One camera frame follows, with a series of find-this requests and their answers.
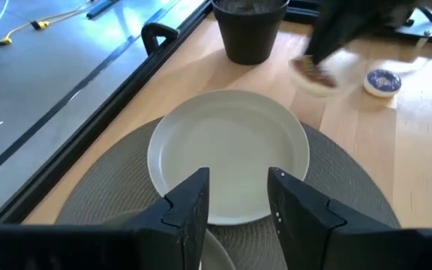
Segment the small purple frosted donut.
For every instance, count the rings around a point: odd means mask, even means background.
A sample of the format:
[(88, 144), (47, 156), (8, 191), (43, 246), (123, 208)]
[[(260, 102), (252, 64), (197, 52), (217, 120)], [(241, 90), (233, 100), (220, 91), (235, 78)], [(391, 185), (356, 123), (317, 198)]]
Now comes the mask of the small purple frosted donut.
[(401, 78), (386, 69), (369, 71), (364, 78), (364, 89), (373, 96), (390, 98), (396, 95), (402, 86)]

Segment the large chocolate sprinkled donut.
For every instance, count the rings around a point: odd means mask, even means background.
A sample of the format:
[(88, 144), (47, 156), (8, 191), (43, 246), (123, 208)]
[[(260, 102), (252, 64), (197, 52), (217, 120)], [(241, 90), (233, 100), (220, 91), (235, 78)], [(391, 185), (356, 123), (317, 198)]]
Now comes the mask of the large chocolate sprinkled donut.
[(314, 64), (308, 55), (289, 60), (289, 73), (293, 82), (308, 94), (328, 97), (338, 93), (338, 81), (335, 76)]

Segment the black floor power strip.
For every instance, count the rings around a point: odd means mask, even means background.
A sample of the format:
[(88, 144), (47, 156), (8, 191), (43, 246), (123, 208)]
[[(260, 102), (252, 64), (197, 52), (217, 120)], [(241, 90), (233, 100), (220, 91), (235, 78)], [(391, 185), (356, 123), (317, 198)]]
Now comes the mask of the black floor power strip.
[(95, 17), (101, 15), (108, 8), (111, 8), (118, 1), (119, 0), (99, 0), (99, 2), (94, 7), (90, 8), (86, 14), (86, 18), (89, 20), (94, 19)]

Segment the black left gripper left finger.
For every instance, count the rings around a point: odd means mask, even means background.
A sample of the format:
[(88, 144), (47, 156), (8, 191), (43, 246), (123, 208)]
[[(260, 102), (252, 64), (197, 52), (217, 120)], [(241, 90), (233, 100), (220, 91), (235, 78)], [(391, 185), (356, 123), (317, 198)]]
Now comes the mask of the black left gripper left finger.
[(199, 270), (209, 215), (209, 168), (199, 168), (125, 222), (136, 230), (137, 270)]

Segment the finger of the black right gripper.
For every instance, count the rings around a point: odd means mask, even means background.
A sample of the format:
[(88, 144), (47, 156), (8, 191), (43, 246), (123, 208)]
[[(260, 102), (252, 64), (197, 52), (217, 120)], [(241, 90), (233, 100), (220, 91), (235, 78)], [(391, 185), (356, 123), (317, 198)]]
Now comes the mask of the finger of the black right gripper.
[(318, 65), (328, 55), (328, 47), (332, 43), (332, 35), (328, 32), (321, 32), (314, 29), (311, 33), (309, 43), (305, 50), (305, 55), (310, 62)]
[(333, 47), (334, 50), (331, 53), (330, 57), (335, 56), (339, 51), (343, 48), (347, 47), (351, 42), (358, 38), (358, 35), (355, 32), (347, 32), (347, 31), (336, 31), (331, 34), (333, 39)]

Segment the green plant in black pot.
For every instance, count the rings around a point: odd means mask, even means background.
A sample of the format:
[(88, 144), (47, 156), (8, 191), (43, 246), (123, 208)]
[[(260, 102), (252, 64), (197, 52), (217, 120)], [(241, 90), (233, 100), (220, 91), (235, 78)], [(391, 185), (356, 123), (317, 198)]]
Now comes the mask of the green plant in black pot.
[(270, 55), (289, 0), (211, 0), (226, 55), (258, 65)]

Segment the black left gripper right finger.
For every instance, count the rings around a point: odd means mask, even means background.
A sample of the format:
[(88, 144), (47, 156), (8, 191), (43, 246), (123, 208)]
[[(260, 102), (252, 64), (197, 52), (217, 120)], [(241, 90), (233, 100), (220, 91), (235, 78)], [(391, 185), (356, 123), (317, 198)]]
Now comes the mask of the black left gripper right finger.
[(267, 191), (288, 270), (400, 270), (384, 234), (390, 226), (277, 167), (268, 169)]

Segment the light grey round plate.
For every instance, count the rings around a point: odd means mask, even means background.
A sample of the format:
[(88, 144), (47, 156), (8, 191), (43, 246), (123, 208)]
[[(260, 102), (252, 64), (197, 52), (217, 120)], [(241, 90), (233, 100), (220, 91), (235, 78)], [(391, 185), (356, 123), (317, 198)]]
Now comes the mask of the light grey round plate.
[(220, 226), (268, 216), (269, 168), (302, 180), (309, 163), (302, 123), (271, 98), (242, 90), (210, 91), (178, 105), (157, 124), (147, 156), (160, 195), (207, 167), (208, 223)]

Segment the round grey woven placemat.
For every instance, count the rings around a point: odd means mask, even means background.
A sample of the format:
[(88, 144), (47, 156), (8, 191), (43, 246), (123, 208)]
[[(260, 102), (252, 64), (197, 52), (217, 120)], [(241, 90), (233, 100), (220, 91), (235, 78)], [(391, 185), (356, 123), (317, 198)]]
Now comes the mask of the round grey woven placemat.
[[(157, 120), (120, 139), (81, 178), (57, 218), (59, 224), (98, 224), (150, 206), (159, 197), (147, 170)], [(310, 166), (305, 181), (320, 192), (391, 227), (400, 223), (371, 177), (339, 145), (305, 125)], [(241, 226), (210, 226), (236, 270), (287, 270), (270, 218)]]

